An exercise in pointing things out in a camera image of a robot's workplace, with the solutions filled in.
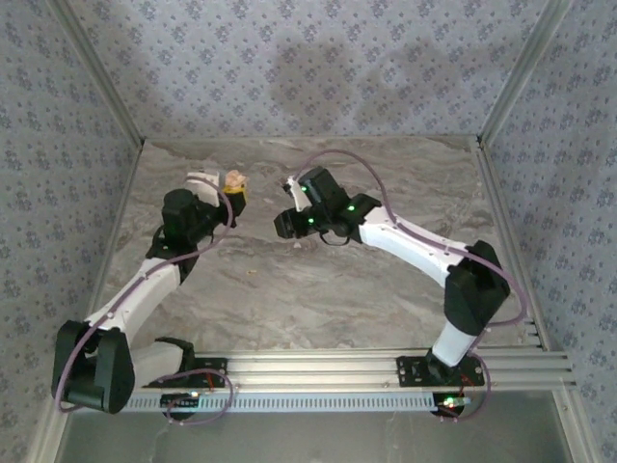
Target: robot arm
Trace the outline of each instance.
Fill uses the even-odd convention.
[[[456,368],[510,293],[508,284],[486,267],[450,250],[476,254],[499,265],[494,249],[483,241],[473,246],[435,235],[396,217],[392,223],[386,209],[365,194],[349,198],[331,174],[317,167],[287,180],[283,187],[295,207],[275,220],[283,238],[301,238],[327,232],[389,252],[417,267],[444,288],[446,323],[427,354],[431,373],[443,380]],[[433,241],[444,250],[429,246],[402,232],[397,225]]]
[[[86,331],[104,316],[108,318],[98,326],[73,364],[63,401],[117,413],[135,386],[145,386],[164,374],[191,369],[190,343],[159,339],[152,346],[134,351],[130,345],[154,309],[186,280],[199,256],[164,266],[162,263],[196,252],[204,238],[228,221],[227,207],[220,203],[217,191],[202,179],[218,186],[220,176],[191,173],[185,188],[165,195],[163,225],[155,232],[145,260],[126,286],[85,321],[71,320],[60,328],[52,380],[54,396],[70,353]],[[235,218],[246,204],[244,184],[228,183],[223,191],[231,204],[231,226],[235,227]],[[116,304],[120,305],[110,316],[110,309]]]

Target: enclosure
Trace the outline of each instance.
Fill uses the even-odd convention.
[[[2,461],[198,461],[201,446],[222,461],[617,461],[613,3],[5,0]],[[325,149],[365,157],[401,217],[492,243],[528,293],[526,317],[479,345],[494,373],[482,418],[440,427],[396,408],[389,357],[443,327],[430,278],[358,244],[277,237],[282,183]],[[351,158],[315,165],[380,195]],[[238,399],[352,401],[190,431],[143,390],[118,416],[57,413],[58,329],[135,274],[163,196],[201,168],[246,175],[247,208],[135,346],[174,336],[228,356]],[[363,394],[394,402],[354,408]]]

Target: wall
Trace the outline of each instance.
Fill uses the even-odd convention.
[[[491,147],[550,330],[617,461],[617,5],[577,2]]]
[[[42,0],[0,2],[0,461],[22,461],[135,151]]]
[[[545,1],[69,3],[160,138],[477,133]]]

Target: blue floral wallpaper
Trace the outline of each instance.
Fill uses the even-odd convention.
[[[0,461],[25,457],[53,342],[86,310],[135,150],[42,0],[0,2]]]
[[[617,4],[578,1],[491,147],[550,330],[617,462]]]
[[[479,132],[545,0],[69,0],[146,138]]]

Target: gray marble floor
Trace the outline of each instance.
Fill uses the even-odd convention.
[[[310,153],[343,148],[378,170],[401,216],[444,236],[501,249],[483,197],[470,139],[239,139],[146,143],[104,290],[109,299],[134,274],[160,225],[165,193],[197,168],[249,177],[246,210],[223,244],[200,258],[184,285],[142,328],[135,344],[174,336],[212,349],[429,346],[443,327],[443,290],[410,265],[358,244],[279,239],[273,219],[292,207],[282,181]],[[361,165],[340,155],[319,162],[350,195],[379,197]],[[496,319],[516,315],[511,297]],[[526,343],[523,326],[494,329],[492,345]]]

